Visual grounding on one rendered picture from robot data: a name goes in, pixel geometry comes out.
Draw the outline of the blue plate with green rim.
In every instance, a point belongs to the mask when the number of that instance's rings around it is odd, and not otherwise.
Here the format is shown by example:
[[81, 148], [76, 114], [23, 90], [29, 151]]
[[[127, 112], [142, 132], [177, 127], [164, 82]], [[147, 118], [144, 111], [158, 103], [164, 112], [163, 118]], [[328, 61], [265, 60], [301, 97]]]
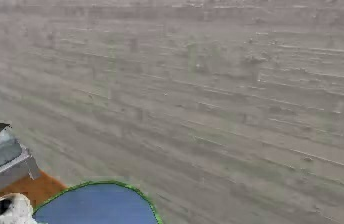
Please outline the blue plate with green rim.
[[164, 224], [140, 189], [119, 181], [88, 181], [52, 196], [34, 210], [42, 224]]

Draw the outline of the grey metal box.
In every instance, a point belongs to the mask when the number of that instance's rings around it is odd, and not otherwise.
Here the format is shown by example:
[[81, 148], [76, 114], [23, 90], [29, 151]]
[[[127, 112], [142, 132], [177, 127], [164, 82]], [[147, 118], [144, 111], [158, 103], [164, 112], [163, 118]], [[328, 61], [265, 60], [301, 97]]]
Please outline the grey metal box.
[[37, 162], [11, 125], [0, 122], [0, 190], [26, 176], [33, 180], [41, 176]]

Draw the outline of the white speckled mug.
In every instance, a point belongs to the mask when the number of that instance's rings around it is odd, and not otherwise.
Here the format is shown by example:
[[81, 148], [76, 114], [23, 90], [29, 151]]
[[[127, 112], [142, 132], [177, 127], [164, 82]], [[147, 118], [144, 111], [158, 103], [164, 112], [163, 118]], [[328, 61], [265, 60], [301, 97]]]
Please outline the white speckled mug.
[[0, 224], [38, 224], [28, 197], [21, 193], [1, 196]]

